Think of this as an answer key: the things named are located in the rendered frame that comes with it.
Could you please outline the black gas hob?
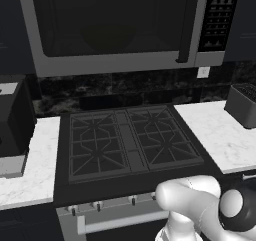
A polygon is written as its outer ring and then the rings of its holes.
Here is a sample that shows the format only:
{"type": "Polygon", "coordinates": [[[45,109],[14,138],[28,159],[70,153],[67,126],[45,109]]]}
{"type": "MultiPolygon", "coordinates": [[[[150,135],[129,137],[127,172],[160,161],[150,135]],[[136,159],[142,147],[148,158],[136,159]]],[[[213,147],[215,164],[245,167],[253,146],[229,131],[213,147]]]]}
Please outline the black gas hob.
{"type": "Polygon", "coordinates": [[[139,195],[169,179],[222,172],[170,104],[64,114],[57,207],[139,195]]]}

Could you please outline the dark upper cupboard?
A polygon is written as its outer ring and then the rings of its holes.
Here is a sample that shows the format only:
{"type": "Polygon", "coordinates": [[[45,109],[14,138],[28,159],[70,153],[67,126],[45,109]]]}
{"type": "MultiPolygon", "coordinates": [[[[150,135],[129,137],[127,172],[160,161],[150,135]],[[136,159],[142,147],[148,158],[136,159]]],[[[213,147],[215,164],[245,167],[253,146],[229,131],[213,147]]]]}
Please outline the dark upper cupboard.
{"type": "Polygon", "coordinates": [[[256,0],[237,1],[224,60],[256,60],[256,0]]]}
{"type": "Polygon", "coordinates": [[[20,0],[0,0],[0,75],[34,74],[20,0]]]}

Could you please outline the black coffee machine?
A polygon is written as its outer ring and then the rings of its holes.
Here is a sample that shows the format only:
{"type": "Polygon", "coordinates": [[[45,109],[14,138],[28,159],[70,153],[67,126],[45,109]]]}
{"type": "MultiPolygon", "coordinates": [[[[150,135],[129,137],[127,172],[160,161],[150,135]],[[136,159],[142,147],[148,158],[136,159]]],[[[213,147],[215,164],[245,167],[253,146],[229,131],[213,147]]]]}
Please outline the black coffee machine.
{"type": "Polygon", "coordinates": [[[0,75],[0,178],[22,177],[37,119],[24,75],[0,75]]]}

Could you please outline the dark grey toaster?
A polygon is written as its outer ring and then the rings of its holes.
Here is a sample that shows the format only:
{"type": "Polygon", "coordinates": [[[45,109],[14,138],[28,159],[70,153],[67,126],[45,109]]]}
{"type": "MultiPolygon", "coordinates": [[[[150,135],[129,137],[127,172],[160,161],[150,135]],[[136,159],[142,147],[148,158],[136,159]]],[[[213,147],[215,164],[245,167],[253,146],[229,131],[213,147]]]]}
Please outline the dark grey toaster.
{"type": "Polygon", "coordinates": [[[233,84],[224,107],[245,129],[256,128],[256,87],[252,84],[233,84]]]}

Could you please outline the white wall socket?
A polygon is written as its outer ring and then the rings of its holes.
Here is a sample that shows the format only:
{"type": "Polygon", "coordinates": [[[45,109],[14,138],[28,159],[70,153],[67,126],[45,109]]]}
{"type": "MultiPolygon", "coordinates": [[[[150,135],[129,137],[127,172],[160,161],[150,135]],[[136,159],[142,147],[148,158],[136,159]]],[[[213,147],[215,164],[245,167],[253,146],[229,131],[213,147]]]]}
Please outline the white wall socket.
{"type": "Polygon", "coordinates": [[[209,67],[199,67],[198,68],[198,73],[197,73],[197,78],[208,78],[210,73],[210,68],[209,67]]]}

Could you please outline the dark cupboard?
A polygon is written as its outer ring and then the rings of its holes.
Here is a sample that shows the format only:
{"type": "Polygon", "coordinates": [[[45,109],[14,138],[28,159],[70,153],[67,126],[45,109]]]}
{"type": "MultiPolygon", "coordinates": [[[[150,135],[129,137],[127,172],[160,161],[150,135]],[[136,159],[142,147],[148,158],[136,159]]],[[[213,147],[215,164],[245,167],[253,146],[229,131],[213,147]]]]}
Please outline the dark cupboard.
{"type": "Polygon", "coordinates": [[[237,1],[224,60],[256,60],[256,0],[237,1]]]}
{"type": "Polygon", "coordinates": [[[0,210],[0,241],[64,241],[51,203],[0,210]]]}
{"type": "Polygon", "coordinates": [[[0,0],[0,75],[34,74],[20,0],[0,0]]]}

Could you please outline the silver oven front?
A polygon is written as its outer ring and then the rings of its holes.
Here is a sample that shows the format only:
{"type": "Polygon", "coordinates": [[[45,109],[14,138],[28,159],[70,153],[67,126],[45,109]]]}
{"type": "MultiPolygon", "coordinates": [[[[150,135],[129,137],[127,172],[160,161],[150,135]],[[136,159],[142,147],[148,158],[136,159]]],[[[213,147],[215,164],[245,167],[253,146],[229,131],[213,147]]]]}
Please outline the silver oven front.
{"type": "Polygon", "coordinates": [[[89,234],[168,218],[168,212],[158,206],[154,192],[76,204],[56,211],[65,241],[88,241],[89,234]]]}

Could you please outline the dark lower cupboard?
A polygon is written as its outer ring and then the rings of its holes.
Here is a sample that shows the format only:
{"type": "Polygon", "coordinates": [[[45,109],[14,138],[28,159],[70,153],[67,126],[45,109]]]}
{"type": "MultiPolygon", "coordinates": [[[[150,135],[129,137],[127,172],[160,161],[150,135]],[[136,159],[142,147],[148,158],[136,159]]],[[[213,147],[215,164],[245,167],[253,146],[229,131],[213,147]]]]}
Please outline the dark lower cupboard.
{"type": "Polygon", "coordinates": [[[64,241],[51,203],[0,210],[0,241],[64,241]]]}

